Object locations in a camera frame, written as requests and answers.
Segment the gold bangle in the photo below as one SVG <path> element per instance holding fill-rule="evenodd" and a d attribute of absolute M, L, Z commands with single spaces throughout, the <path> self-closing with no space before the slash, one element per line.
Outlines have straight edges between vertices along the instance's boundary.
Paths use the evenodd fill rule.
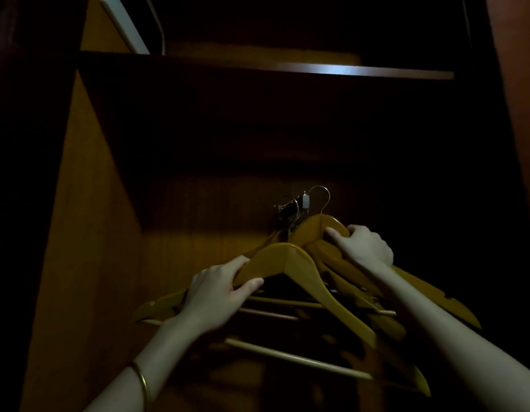
<path fill-rule="evenodd" d="M 142 397 L 143 397 L 143 403 L 144 403 L 144 412 L 151 412 L 152 408 L 152 395 L 150 388 L 148 386 L 147 380 L 144 377 L 140 367 L 138 364 L 134 361 L 130 362 L 127 367 L 131 368 L 133 372 L 136 374 L 138 381 L 141 386 L 142 391 Z"/>

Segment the brown wooden wardrobe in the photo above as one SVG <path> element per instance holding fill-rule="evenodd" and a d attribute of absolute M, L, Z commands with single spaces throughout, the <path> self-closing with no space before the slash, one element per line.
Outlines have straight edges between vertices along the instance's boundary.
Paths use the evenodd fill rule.
<path fill-rule="evenodd" d="M 140 305 L 321 209 L 530 368 L 529 206 L 486 0 L 121 1 L 150 55 L 455 80 L 80 64 L 135 54 L 99 0 L 0 0 L 0 412 L 83 410 L 150 340 Z"/>

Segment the person's left forearm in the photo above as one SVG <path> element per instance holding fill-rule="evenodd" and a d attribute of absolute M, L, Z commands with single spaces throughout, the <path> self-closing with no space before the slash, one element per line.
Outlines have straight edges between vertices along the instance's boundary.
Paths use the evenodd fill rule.
<path fill-rule="evenodd" d="M 160 394 L 186 350 L 200 336 L 191 333 L 178 315 L 166 320 L 149 343 L 132 360 L 138 364 L 147 380 L 152 401 Z M 117 377 L 90 402 L 84 412 L 144 412 L 141 386 L 133 370 L 124 367 Z"/>

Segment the small black clip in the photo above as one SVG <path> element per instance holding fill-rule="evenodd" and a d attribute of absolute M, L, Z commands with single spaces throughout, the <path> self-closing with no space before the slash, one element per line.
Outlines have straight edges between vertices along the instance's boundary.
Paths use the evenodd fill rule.
<path fill-rule="evenodd" d="M 300 215 L 300 206 L 297 199 L 292 199 L 285 204 L 277 205 L 278 221 L 293 221 Z"/>

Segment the person's right hand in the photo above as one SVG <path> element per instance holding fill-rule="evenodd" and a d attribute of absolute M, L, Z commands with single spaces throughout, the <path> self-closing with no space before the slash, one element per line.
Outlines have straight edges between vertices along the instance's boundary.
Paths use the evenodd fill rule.
<path fill-rule="evenodd" d="M 394 274 L 393 251 L 378 233 L 361 225 L 349 225 L 348 231 L 352 244 L 351 253 L 348 256 L 343 255 L 346 260 L 372 277 Z"/>

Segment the person's right forearm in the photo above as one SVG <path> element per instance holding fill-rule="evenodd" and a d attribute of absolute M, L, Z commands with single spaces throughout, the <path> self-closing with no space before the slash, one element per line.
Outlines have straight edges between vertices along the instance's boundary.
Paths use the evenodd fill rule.
<path fill-rule="evenodd" d="M 530 412 L 530 369 L 435 305 L 384 263 L 365 269 L 484 409 Z"/>

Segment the white flat board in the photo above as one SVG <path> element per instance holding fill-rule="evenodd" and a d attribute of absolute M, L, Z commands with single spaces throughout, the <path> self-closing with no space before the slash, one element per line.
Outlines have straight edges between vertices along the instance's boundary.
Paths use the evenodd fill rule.
<path fill-rule="evenodd" d="M 106 13 L 113 21 L 130 51 L 135 54 L 150 55 L 144 40 L 138 33 L 131 17 L 121 0 L 99 0 Z"/>

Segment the person's left hand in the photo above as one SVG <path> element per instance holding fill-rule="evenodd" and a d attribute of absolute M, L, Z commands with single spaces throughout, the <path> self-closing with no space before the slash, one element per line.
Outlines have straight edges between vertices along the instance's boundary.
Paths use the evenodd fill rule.
<path fill-rule="evenodd" d="M 214 331 L 241 308 L 241 305 L 233 305 L 233 291 L 241 287 L 234 287 L 233 281 L 248 262 L 247 257 L 240 255 L 225 264 L 211 266 L 193 277 L 180 314 L 191 333 L 200 336 Z"/>

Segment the wooden wardrobe shelf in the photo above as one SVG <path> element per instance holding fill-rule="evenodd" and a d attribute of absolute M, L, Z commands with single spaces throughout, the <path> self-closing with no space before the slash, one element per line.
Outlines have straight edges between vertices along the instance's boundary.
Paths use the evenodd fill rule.
<path fill-rule="evenodd" d="M 93 64 L 98 62 L 119 62 L 120 65 L 128 64 L 176 64 L 198 65 L 212 68 L 235 68 L 255 71 L 274 71 L 296 74 L 333 75 L 351 77 L 380 77 L 398 78 L 409 80 L 427 81 L 453 81 L 454 71 L 445 70 L 416 70 L 410 68 L 385 68 L 342 64 L 314 64 L 311 62 L 278 62 L 245 59 L 198 59 L 174 56 L 101 53 L 97 51 L 83 51 L 80 55 L 80 64 Z"/>

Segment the reddish wooden wardrobe door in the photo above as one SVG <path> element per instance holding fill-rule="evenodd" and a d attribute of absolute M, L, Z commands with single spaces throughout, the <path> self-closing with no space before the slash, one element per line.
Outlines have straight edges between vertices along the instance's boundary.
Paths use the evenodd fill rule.
<path fill-rule="evenodd" d="M 530 0 L 486 0 L 530 214 Z"/>

